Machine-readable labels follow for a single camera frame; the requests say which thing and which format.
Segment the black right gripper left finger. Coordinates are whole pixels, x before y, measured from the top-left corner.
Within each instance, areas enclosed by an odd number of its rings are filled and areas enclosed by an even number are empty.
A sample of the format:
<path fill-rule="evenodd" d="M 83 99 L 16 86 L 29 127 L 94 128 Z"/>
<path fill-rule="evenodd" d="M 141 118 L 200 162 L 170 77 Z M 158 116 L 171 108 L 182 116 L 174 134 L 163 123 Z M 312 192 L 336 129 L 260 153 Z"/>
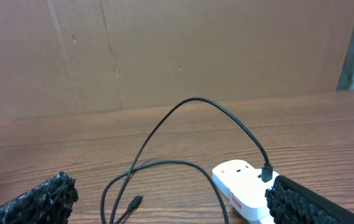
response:
<path fill-rule="evenodd" d="M 0 224 L 67 224 L 79 196 L 63 171 L 0 206 Z"/>

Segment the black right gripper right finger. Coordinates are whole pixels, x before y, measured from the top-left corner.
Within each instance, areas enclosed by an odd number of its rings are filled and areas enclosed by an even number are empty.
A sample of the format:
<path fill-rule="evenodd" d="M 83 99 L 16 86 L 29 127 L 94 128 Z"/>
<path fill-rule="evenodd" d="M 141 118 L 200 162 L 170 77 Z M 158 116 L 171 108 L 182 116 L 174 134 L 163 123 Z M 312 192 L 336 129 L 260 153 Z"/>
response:
<path fill-rule="evenodd" d="M 354 224 L 354 213 L 279 175 L 265 193 L 267 207 L 277 224 Z"/>

